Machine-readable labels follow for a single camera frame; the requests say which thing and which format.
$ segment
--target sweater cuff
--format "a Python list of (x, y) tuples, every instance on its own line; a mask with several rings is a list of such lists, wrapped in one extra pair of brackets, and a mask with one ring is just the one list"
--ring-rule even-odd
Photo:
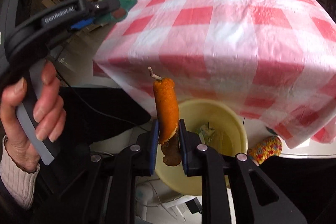
[(40, 165), (34, 173), (23, 171), (6, 150), (7, 136), (2, 140), (2, 160), (0, 176), (3, 184), (15, 201), (25, 210), (33, 204), (36, 177), (40, 171)]

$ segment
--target human hand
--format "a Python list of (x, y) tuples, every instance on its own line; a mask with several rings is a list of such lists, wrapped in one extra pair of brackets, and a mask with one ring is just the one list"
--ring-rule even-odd
[[(49, 138), (52, 142), (62, 134), (66, 112), (63, 99), (58, 95), (59, 80), (51, 62), (47, 62), (41, 73), (43, 89), (36, 102), (33, 116), (39, 125), (36, 137), (43, 141)], [(7, 135), (6, 150), (13, 161), (23, 170), (34, 172), (40, 155), (29, 141), (17, 117), (16, 107), (22, 102), (27, 92), (27, 82), (22, 78), (14, 85), (8, 86), (2, 93), (0, 118)]]

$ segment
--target brown rotten peel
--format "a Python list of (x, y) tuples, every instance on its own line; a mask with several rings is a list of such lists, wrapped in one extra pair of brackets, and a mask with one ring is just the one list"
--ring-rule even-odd
[(157, 118), (159, 120), (159, 144), (165, 155), (163, 162), (168, 166), (177, 166), (181, 162), (179, 152), (179, 105), (174, 91), (174, 81), (170, 78), (162, 78), (148, 68), (151, 77), (156, 81), (153, 84)]

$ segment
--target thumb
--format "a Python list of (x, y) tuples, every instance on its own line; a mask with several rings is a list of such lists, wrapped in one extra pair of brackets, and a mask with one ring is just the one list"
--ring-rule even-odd
[(0, 105), (0, 118), (9, 139), (15, 138), (21, 142), (20, 134), (24, 133), (23, 129), (16, 118), (15, 109), (22, 102), (27, 92), (27, 82), (21, 78), (19, 82), (8, 86), (2, 93)]

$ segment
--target wrist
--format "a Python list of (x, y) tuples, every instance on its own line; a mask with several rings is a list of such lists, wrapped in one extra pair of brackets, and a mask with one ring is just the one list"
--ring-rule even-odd
[(33, 173), (36, 171), (38, 162), (40, 160), (39, 156), (27, 155), (23, 149), (12, 145), (10, 140), (5, 142), (5, 148), (8, 155), (11, 157), (17, 167), (28, 173)]

